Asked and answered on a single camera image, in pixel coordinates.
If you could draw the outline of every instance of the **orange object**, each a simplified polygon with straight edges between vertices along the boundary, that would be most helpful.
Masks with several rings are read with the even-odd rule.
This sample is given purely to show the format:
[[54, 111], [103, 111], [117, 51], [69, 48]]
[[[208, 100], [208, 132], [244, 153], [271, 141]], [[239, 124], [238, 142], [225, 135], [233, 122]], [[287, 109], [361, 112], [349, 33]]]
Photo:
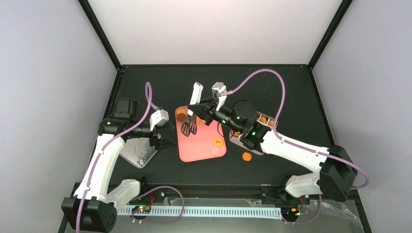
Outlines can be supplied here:
[[242, 158], [244, 161], [251, 161], [252, 160], [252, 155], [249, 152], [245, 152], [242, 154]]
[[268, 120], [267, 120], [266, 117], [264, 117], [264, 116], [262, 116], [262, 117], [259, 119], [259, 121], [262, 122], [262, 123], [265, 123], [265, 124], [266, 124], [266, 122], [268, 122]]
[[269, 120], [268, 125], [273, 127], [275, 125], [275, 121], [274, 120]]
[[183, 114], [186, 115], [186, 110], [185, 110], [184, 108], [178, 108], [178, 109], [176, 110], [176, 115], [179, 115], [179, 114], [181, 114], [181, 113], [183, 113]]
[[217, 137], [213, 140], [213, 145], [216, 147], [221, 147], [223, 145], [223, 139]]
[[[182, 112], [180, 109], [183, 109], [184, 113], [187, 112], [187, 106], [182, 106], [177, 108], [176, 114], [177, 111]], [[197, 134], [191, 133], [189, 137], [180, 132], [181, 126], [182, 122], [176, 118], [179, 157], [183, 162], [217, 158], [226, 154], [226, 143], [217, 130], [219, 127], [219, 131], [222, 132], [222, 126], [218, 126], [218, 122], [213, 121], [209, 126], [198, 124]]]
[[183, 121], [186, 120], [186, 115], [184, 113], [180, 113], [180, 114], [177, 115], [176, 119], [180, 122], [183, 122]]
[[230, 135], [232, 135], [235, 138], [239, 138], [240, 134], [238, 132], [235, 132], [233, 130], [230, 131]]

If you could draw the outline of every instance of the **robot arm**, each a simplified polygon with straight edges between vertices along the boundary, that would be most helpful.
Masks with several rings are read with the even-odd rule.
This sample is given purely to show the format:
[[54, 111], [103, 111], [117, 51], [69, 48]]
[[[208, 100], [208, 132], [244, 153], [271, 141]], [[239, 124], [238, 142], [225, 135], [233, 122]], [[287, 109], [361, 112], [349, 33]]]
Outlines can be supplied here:
[[273, 125], [268, 124], [270, 117], [265, 116], [267, 123], [257, 121], [263, 114], [257, 112], [250, 102], [239, 100], [229, 109], [222, 106], [225, 99], [221, 100], [222, 96], [219, 96], [224, 91], [213, 91], [215, 95], [210, 101], [188, 106], [206, 125], [216, 120], [232, 130], [234, 136], [230, 140], [235, 144], [257, 154], [283, 157], [311, 171], [310, 174], [287, 178], [284, 188], [291, 196], [325, 194], [336, 201], [346, 200], [357, 171], [318, 155], [319, 152], [333, 154], [350, 161], [342, 147], [317, 147], [276, 133]]
[[[117, 213], [135, 196], [139, 195], [142, 180], [126, 179], [121, 184], [107, 193], [113, 167], [117, 161], [125, 141], [130, 138], [149, 138], [149, 146], [158, 150], [163, 143], [163, 139], [158, 137], [157, 127], [163, 126], [169, 116], [165, 110], [157, 110], [150, 117], [150, 122], [143, 122], [133, 131], [118, 137], [112, 141], [106, 149], [100, 149], [116, 134], [134, 125], [136, 121], [135, 101], [120, 99], [117, 103], [116, 111], [111, 118], [105, 118], [98, 130], [96, 149], [93, 153], [90, 164], [94, 164], [99, 153], [101, 154], [96, 166], [89, 166], [87, 172], [74, 192], [73, 198], [65, 198], [62, 203], [62, 210], [72, 226], [75, 228], [77, 210], [83, 193], [87, 190], [85, 204], [83, 205], [81, 230], [110, 232], [116, 222]], [[87, 186], [89, 175], [93, 170], [90, 185]]]

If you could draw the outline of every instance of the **black frame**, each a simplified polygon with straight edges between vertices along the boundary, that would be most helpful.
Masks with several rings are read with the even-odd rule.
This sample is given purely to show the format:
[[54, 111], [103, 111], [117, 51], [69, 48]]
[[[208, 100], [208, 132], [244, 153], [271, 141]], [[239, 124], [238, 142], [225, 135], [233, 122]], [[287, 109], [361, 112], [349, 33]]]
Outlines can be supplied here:
[[[108, 40], [108, 38], [106, 37], [103, 28], [101, 27], [99, 21], [97, 20], [96, 15], [94, 14], [88, 0], [78, 0], [78, 2], [80, 3], [80, 5], [82, 6], [85, 14], [87, 15], [87, 18], [89, 19], [91, 25], [93, 26], [97, 36], [99, 37], [101, 43], [103, 44], [107, 54], [109, 55], [110, 59], [113, 62], [113, 65], [115, 66], [117, 73], [116, 73], [116, 77], [115, 77], [115, 81], [113, 84], [113, 88], [110, 92], [110, 96], [109, 96], [109, 101], [107, 103], [106, 106], [106, 110], [104, 112], [104, 116], [103, 117], [107, 117], [107, 115], [112, 111], [113, 109], [113, 104], [116, 100], [117, 94], [119, 92], [119, 87], [120, 87], [120, 83], [122, 81], [122, 77], [123, 77], [123, 72], [124, 69], [122, 69], [122, 65], [120, 63], [120, 61], [117, 59], [117, 56], [112, 48], [112, 46], [110, 45], [110, 42]], [[339, 8], [337, 9], [332, 21], [330, 22], [325, 34], [323, 35], [318, 47], [316, 48], [311, 60], [308, 63], [308, 70], [313, 82], [313, 85], [315, 87], [316, 90], [316, 95], [317, 98], [319, 100], [319, 104], [322, 107], [322, 114], [324, 116], [325, 122], [327, 124], [327, 130], [328, 130], [328, 134], [330, 137], [330, 140], [334, 143], [334, 139], [330, 130], [330, 126], [329, 123], [327, 121], [326, 115], [325, 115], [325, 110], [323, 108], [321, 99], [320, 99], [320, 95], [319, 95], [319, 91], [315, 82], [315, 78], [313, 76], [312, 70], [315, 67], [316, 63], [318, 62], [319, 58], [321, 57], [323, 51], [325, 50], [328, 42], [330, 41], [330, 39], [333, 36], [333, 33], [336, 31], [337, 27], [339, 26], [339, 23], [341, 22], [343, 16], [345, 15], [346, 11], [348, 10], [350, 4], [352, 3], [352, 0], [342, 0]], [[71, 196], [73, 195], [75, 189], [78, 187], [79, 183], [76, 183], [73, 187], [73, 191]], [[197, 188], [195, 185], [178, 185], [176, 186], [176, 188], [179, 188], [183, 191], [183, 193], [186, 193], [185, 190], [189, 190], [189, 192], [195, 192], [197, 197], [221, 197], [221, 198], [227, 198], [227, 197], [238, 197], [238, 198], [253, 198], [256, 197], [256, 195], [258, 195], [258, 191], [256, 190], [255, 187], [251, 187], [250, 189], [245, 188], [245, 189], [236, 189], [235, 191], [233, 190], [233, 188], [225, 188], [225, 187], [207, 187], [207, 186], [202, 186], [201, 188]], [[366, 217], [366, 213], [365, 210], [363, 208], [361, 199], [359, 197], [359, 194], [357, 191], [352, 191], [350, 193], [350, 196], [348, 197], [348, 200], [353, 200], [355, 201], [356, 207], [357, 207], [357, 211], [358, 211], [358, 215], [360, 217], [361, 223], [363, 225], [363, 230], [365, 233], [371, 233], [371, 228], [369, 226], [367, 217]], [[59, 228], [59, 233], [64, 233], [67, 227], [67, 220], [65, 217], [63, 217], [62, 222], [60, 224], [60, 228]]]

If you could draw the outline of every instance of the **black tabletop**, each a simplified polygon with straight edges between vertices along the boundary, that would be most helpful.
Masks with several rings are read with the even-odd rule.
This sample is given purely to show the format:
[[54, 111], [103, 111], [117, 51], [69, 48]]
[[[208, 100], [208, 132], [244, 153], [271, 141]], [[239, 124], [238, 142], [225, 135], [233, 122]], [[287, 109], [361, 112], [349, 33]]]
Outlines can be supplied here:
[[[200, 82], [206, 97], [215, 82], [224, 82], [228, 90], [237, 87], [249, 74], [261, 68], [279, 72], [286, 86], [286, 99], [279, 118], [278, 131], [291, 138], [330, 147], [331, 138], [322, 114], [307, 66], [124, 66], [117, 98], [140, 101], [139, 114], [146, 108], [144, 85], [152, 84], [153, 103], [169, 112], [170, 122], [175, 125], [174, 111], [190, 101], [194, 82]], [[253, 77], [240, 91], [229, 96], [225, 105], [248, 99], [255, 109], [275, 116], [281, 97], [281, 86], [271, 73]], [[245, 149], [228, 140], [228, 129], [223, 133], [227, 153], [223, 157], [185, 163], [179, 158], [177, 147], [160, 150], [143, 168], [138, 169], [119, 157], [111, 182], [118, 183], [129, 176], [144, 175], [152, 184], [207, 184], [207, 185], [279, 185], [286, 176], [309, 173], [305, 168], [276, 155], [253, 155], [250, 162], [242, 159]], [[177, 132], [161, 134], [177, 142]]]

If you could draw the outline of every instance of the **purple cable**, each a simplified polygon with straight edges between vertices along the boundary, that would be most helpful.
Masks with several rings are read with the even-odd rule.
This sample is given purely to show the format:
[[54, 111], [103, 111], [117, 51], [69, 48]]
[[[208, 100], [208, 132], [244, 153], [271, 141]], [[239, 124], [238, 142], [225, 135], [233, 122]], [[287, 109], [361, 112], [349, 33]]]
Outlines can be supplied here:
[[249, 81], [249, 79], [251, 79], [253, 76], [255, 76], [259, 73], [262, 73], [262, 72], [269, 72], [269, 73], [272, 73], [272, 74], [276, 75], [279, 78], [280, 84], [282, 85], [282, 99], [280, 101], [279, 110], [277, 111], [276, 117], [275, 117], [275, 122], [277, 123], [277, 119], [279, 118], [280, 112], [282, 111], [282, 108], [283, 108], [283, 103], [285, 102], [286, 88], [285, 88], [285, 83], [283, 82], [282, 76], [280, 76], [280, 74], [278, 72], [276, 72], [272, 69], [259, 69], [259, 70], [256, 70], [255, 72], [253, 72], [249, 76], [247, 76], [247, 78], [238, 87], [236, 87], [234, 90], [221, 93], [220, 95], [221, 96], [232, 95], [233, 93], [239, 91], [239, 89], [241, 89], [243, 87], [243, 85], [245, 85], [245, 83], [247, 83], [247, 81]]
[[[279, 119], [280, 112], [282, 111], [282, 109], [283, 109], [283, 104], [285, 103], [286, 88], [285, 88], [285, 83], [283, 82], [282, 76], [280, 76], [280, 74], [279, 74], [278, 72], [276, 72], [276, 71], [274, 71], [274, 70], [271, 70], [271, 69], [259, 69], [259, 70], [256, 70], [255, 72], [253, 72], [253, 73], [251, 73], [249, 76], [247, 76], [247, 78], [246, 78], [238, 87], [236, 87], [234, 90], [224, 92], [224, 93], [222, 93], [222, 94], [220, 94], [220, 95], [221, 95], [221, 96], [232, 95], [233, 93], [237, 92], [240, 88], [242, 88], [242, 87], [245, 85], [245, 83], [247, 83], [253, 76], [255, 76], [256, 74], [262, 73], [262, 72], [270, 72], [270, 73], [276, 75], [276, 76], [279, 78], [280, 84], [282, 85], [282, 99], [281, 99], [281, 101], [280, 101], [279, 109], [278, 109], [278, 111], [277, 111], [277, 113], [276, 113], [276, 116], [275, 116], [275, 126], [274, 126], [274, 128], [273, 128], [273, 131], [274, 131], [276, 137], [277, 137], [279, 140], [282, 140], [282, 137], [277, 133], [276, 128], [277, 128], [277, 125], [278, 125], [277, 120]], [[309, 151], [309, 152], [311, 152], [311, 153], [315, 153], [315, 154], [316, 154], [316, 151], [313, 150], [313, 149], [310, 149], [310, 148], [307, 148], [307, 147], [298, 145], [298, 144], [293, 143], [293, 142], [288, 141], [288, 140], [285, 140], [284, 142], [285, 142], [285, 143], [288, 143], [289, 145], [292, 145], [292, 146], [295, 146], [295, 147], [297, 147], [297, 148], [300, 148], [300, 149], [302, 149], [302, 150], [306, 150], [306, 151]], [[353, 167], [354, 169], [358, 170], [360, 173], [362, 173], [362, 175], [365, 176], [365, 179], [366, 179], [365, 183], [362, 184], [362, 185], [359, 185], [359, 186], [353, 186], [353, 187], [351, 188], [352, 190], [360, 189], [360, 188], [365, 188], [366, 186], [368, 186], [368, 184], [369, 184], [369, 182], [370, 182], [370, 178], [369, 178], [368, 174], [366, 174], [366, 172], [365, 172], [364, 170], [362, 170], [359, 166], [357, 166], [357, 165], [355, 165], [355, 164], [353, 164], [353, 163], [351, 163], [351, 162], [349, 162], [349, 161], [347, 161], [347, 160], [345, 160], [345, 159], [336, 157], [336, 156], [334, 156], [334, 155], [330, 155], [330, 154], [326, 154], [326, 153], [322, 153], [322, 152], [318, 152], [317, 154], [318, 154], [318, 155], [326, 156], [327, 158], [334, 159], [334, 160], [337, 160], [337, 161], [339, 161], [339, 162], [342, 162], [342, 163], [344, 163], [344, 164], [346, 164], [346, 165], [349, 165], [349, 166]]]
[[[136, 200], [136, 199], [142, 198], [142, 197], [148, 195], [149, 193], [151, 193], [151, 192], [153, 192], [153, 191], [156, 191], [156, 190], [158, 190], [158, 189], [161, 189], [161, 188], [169, 188], [169, 189], [171, 189], [171, 190], [174, 190], [177, 194], [179, 194], [180, 198], [182, 199], [182, 210], [180, 211], [179, 216], [177, 216], [177, 218], [175, 218], [174, 220], [169, 221], [169, 222], [148, 221], [148, 220], [144, 220], [144, 219], [143, 219], [143, 220], [140, 220], [140, 222], [147, 222], [147, 223], [153, 223], [153, 224], [171, 224], [171, 223], [176, 222], [177, 220], [179, 220], [179, 219], [182, 217], [182, 215], [183, 215], [183, 213], [184, 213], [184, 211], [185, 211], [185, 200], [183, 199], [182, 193], [179, 192], [179, 190], [177, 190], [176, 188], [174, 188], [174, 187], [172, 187], [172, 186], [163, 185], [163, 186], [156, 187], [156, 188], [154, 188], [154, 189], [151, 189], [151, 190], [147, 191], [146, 193], [144, 193], [144, 194], [142, 194], [142, 195], [140, 195], [140, 196], [137, 196], [137, 197], [135, 197], [135, 198], [132, 198], [132, 200]], [[137, 212], [137, 210], [133, 211], [133, 213], [132, 213], [132, 219], [133, 219], [133, 220], [135, 219], [135, 213], [136, 213], [136, 212]]]
[[[139, 125], [144, 121], [144, 119], [147, 117], [147, 115], [148, 115], [148, 113], [149, 113], [149, 110], [150, 110], [150, 107], [151, 107], [151, 103], [152, 103], [152, 86], [150, 85], [150, 82], [147, 82], [147, 83], [146, 83], [146, 85], [145, 85], [145, 92], [148, 93], [149, 96], [148, 96], [148, 100], [147, 100], [147, 108], [146, 108], [146, 111], [144, 112], [142, 118], [141, 118], [136, 124], [134, 124], [132, 127], [130, 127], [129, 129], [121, 132], [120, 134], [118, 134], [118, 135], [114, 136], [112, 139], [110, 139], [110, 140], [102, 147], [102, 151], [104, 151], [104, 149], [106, 149], [107, 146], [109, 146], [109, 144], [110, 144], [111, 142], [113, 142], [114, 140], [116, 140], [116, 138], [119, 138], [119, 137], [125, 135], [126, 133], [132, 131], [134, 128], [136, 128], [137, 126], [139, 126]], [[89, 178], [87, 179], [87, 183], [86, 183], [86, 186], [87, 186], [87, 187], [88, 187], [88, 186], [90, 185], [90, 183], [91, 183], [91, 178], [92, 178], [92, 176], [93, 176], [94, 169], [96, 168], [97, 161], [100, 159], [100, 156], [101, 156], [101, 155], [102, 155], [102, 154], [99, 153], [99, 154], [97, 155], [96, 159], [94, 160], [94, 163], [93, 163], [93, 165], [92, 165], [92, 167], [91, 167], [91, 170], [90, 170], [90, 173], [89, 173]], [[83, 193], [83, 197], [82, 197], [82, 199], [81, 199], [81, 201], [80, 201], [80, 204], [79, 204], [79, 210], [77, 211], [77, 217], [76, 217], [76, 233], [80, 233], [80, 219], [81, 219], [82, 209], [83, 209], [83, 205], [84, 205], [84, 203], [85, 203], [86, 195], [87, 195], [87, 190], [85, 190], [85, 192]]]
[[[146, 88], [144, 89], [144, 95], [146, 96], [147, 102], [149, 102], [149, 93], [148, 93], [148, 91], [147, 91]], [[157, 107], [153, 102], [150, 103], [150, 106], [151, 106], [155, 111], [157, 111], [157, 110], [159, 109], [159, 107]]]
[[315, 214], [313, 217], [311, 217], [309, 220], [306, 220], [306, 221], [304, 221], [304, 222], [288, 222], [288, 221], [286, 221], [286, 219], [285, 219], [283, 216], [282, 216], [282, 220], [283, 220], [285, 223], [290, 223], [290, 224], [293, 224], [293, 225], [302, 225], [302, 224], [310, 223], [310, 222], [314, 221], [314, 220], [319, 216], [319, 214], [321, 213], [321, 207], [322, 207], [322, 195], [319, 194], [319, 207], [318, 207], [318, 211], [317, 211], [316, 214]]

